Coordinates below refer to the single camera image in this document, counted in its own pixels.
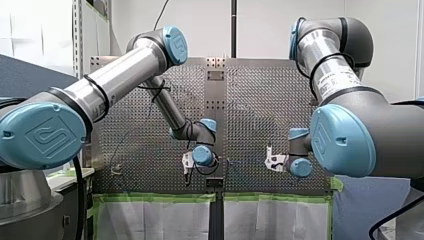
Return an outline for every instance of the perforated metal panel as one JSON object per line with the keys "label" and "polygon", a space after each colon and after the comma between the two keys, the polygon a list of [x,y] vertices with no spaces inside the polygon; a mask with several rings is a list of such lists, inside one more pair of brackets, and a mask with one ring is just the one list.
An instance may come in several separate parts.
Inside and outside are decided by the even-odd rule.
{"label": "perforated metal panel", "polygon": [[[111,60],[100,57],[92,62],[94,66],[101,66]],[[204,115],[205,62],[205,59],[190,59],[184,66],[174,67],[164,74],[177,105],[193,120]],[[170,137],[169,127],[156,106],[151,105],[147,91],[132,91],[111,108],[96,128],[100,146],[97,151],[100,152],[93,155],[101,154],[99,160],[103,168],[96,173],[95,192],[204,192],[204,177],[198,174],[193,174],[190,187],[185,186],[181,158],[187,152],[187,142]],[[114,175],[111,168],[118,164],[122,174]]]}
{"label": "perforated metal panel", "polygon": [[307,80],[285,60],[229,59],[226,68],[225,190],[324,193],[328,180],[316,160],[306,179],[264,168],[268,142],[273,154],[287,153],[289,129],[309,126],[314,107]]}
{"label": "perforated metal panel", "polygon": [[[93,69],[113,59],[92,58]],[[269,141],[274,153],[286,152],[289,129],[309,125],[311,95],[295,66],[284,60],[221,59],[225,66],[219,71],[224,72],[224,79],[213,82],[208,80],[208,71],[213,70],[210,61],[190,59],[184,66],[168,70],[165,79],[187,118],[217,120],[217,147],[225,165],[217,175],[224,175],[225,191],[323,194],[328,190],[325,173],[316,161],[312,176],[302,180],[272,172],[264,165]],[[94,191],[204,192],[204,177],[199,174],[193,174],[191,186],[185,187],[181,157],[187,151],[186,142],[169,137],[156,106],[148,117],[149,106],[148,93],[136,89],[96,126],[93,165],[100,170]],[[111,174],[111,166],[118,164],[122,174]]]}

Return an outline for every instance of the white wall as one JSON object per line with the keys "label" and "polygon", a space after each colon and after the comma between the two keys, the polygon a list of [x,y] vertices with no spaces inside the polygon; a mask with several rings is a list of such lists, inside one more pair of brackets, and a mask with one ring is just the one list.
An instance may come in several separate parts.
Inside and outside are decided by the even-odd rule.
{"label": "white wall", "polygon": [[[128,41],[153,30],[165,0],[112,0],[112,54],[125,53]],[[191,57],[230,54],[229,0],[169,1],[158,24],[178,26]]]}
{"label": "white wall", "polygon": [[363,21],[374,39],[374,58],[363,82],[391,102],[415,98],[419,2],[346,0],[346,16]]}
{"label": "white wall", "polygon": [[340,17],[344,7],[343,0],[239,0],[237,57],[287,59],[299,17]]}

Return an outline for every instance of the cable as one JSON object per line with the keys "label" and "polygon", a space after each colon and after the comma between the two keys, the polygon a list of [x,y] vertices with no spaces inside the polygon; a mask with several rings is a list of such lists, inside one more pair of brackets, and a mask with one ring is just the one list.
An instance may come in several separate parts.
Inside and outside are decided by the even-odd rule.
{"label": "cable", "polygon": [[404,214],[405,212],[407,212],[408,210],[411,210],[412,208],[416,207],[418,204],[420,204],[422,201],[424,201],[424,196],[421,196],[417,199],[415,199],[413,202],[409,203],[408,205],[402,207],[401,209],[397,210],[396,212],[390,214],[389,216],[381,219],[380,221],[378,221],[376,224],[374,224],[370,230],[368,231],[368,235],[370,237],[371,240],[375,240],[373,233],[380,228],[383,224],[387,223],[388,221],[394,219],[395,217],[398,217],[402,214]]}
{"label": "cable", "polygon": [[294,60],[295,60],[296,67],[297,67],[297,70],[299,71],[299,73],[302,76],[309,78],[309,76],[306,75],[306,73],[300,68],[300,64],[299,64],[299,61],[297,59],[297,44],[298,44],[298,41],[299,41],[299,28],[300,28],[300,23],[303,22],[303,21],[306,21],[306,18],[300,17],[296,21],[295,38],[294,38],[295,39]]}
{"label": "cable", "polygon": [[137,86],[137,88],[140,89],[146,89],[146,90],[159,90],[155,93],[155,95],[152,98],[152,104],[149,107],[149,114],[147,115],[148,117],[150,117],[150,114],[152,113],[152,107],[153,107],[153,103],[155,102],[156,98],[159,96],[159,94],[162,92],[163,89],[168,90],[169,92],[171,92],[171,88],[170,87],[165,87],[165,79],[162,79],[162,83],[160,84],[159,87],[145,87],[145,86]]}
{"label": "cable", "polygon": [[162,11],[160,12],[158,19],[156,20],[155,27],[153,28],[153,31],[155,31],[155,30],[156,30],[156,28],[157,28],[157,26],[158,26],[158,23],[159,23],[159,20],[161,19],[162,14],[163,14],[163,12],[165,11],[166,5],[168,5],[168,2],[169,2],[169,0],[166,0],[166,1],[165,1],[165,4],[163,4]]}
{"label": "cable", "polygon": [[185,182],[186,182],[186,187],[189,187],[191,184],[191,178],[193,177],[193,170],[194,170],[194,162],[193,162],[193,166],[191,166],[191,171],[190,174],[186,174],[185,175]]}
{"label": "cable", "polygon": [[73,159],[75,167],[75,175],[77,177],[77,188],[78,188],[78,219],[77,219],[77,233],[75,235],[76,240],[82,239],[82,232],[84,229],[85,222],[85,188],[84,179],[82,178],[81,165],[79,163],[78,156]]}

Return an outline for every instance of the light blue joint cap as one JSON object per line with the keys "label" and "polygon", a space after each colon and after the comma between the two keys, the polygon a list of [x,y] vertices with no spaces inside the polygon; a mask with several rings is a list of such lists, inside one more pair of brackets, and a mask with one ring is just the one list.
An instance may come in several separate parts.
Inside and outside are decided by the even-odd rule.
{"label": "light blue joint cap", "polygon": [[187,41],[180,29],[175,26],[164,27],[163,41],[169,58],[175,65],[181,65],[187,61]]}
{"label": "light blue joint cap", "polygon": [[212,120],[210,118],[203,118],[200,120],[201,123],[205,124],[205,126],[211,130],[212,132],[216,133],[216,121]]}
{"label": "light blue joint cap", "polygon": [[85,125],[71,108],[32,103],[0,119],[0,158],[21,169],[50,169],[74,158],[85,141]]}
{"label": "light blue joint cap", "polygon": [[206,146],[200,145],[193,149],[193,161],[200,166],[209,166],[212,164],[213,156],[211,150]]}
{"label": "light blue joint cap", "polygon": [[340,105],[315,110],[311,139],[318,162],[334,174],[365,177],[374,170],[376,152],[370,133],[355,114]]}
{"label": "light blue joint cap", "polygon": [[312,173],[312,163],[306,158],[298,158],[290,165],[290,173],[299,178],[305,178]]}
{"label": "light blue joint cap", "polygon": [[292,128],[289,131],[289,140],[300,138],[309,134],[309,128]]}

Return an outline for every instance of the metal frame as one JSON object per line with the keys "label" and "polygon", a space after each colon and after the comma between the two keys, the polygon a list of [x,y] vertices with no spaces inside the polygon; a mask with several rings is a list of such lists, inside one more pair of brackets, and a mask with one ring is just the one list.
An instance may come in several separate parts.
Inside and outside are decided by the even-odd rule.
{"label": "metal frame", "polygon": [[75,77],[82,78],[83,72],[83,37],[82,37],[82,1],[74,0],[72,3],[72,33],[73,33],[73,56]]}

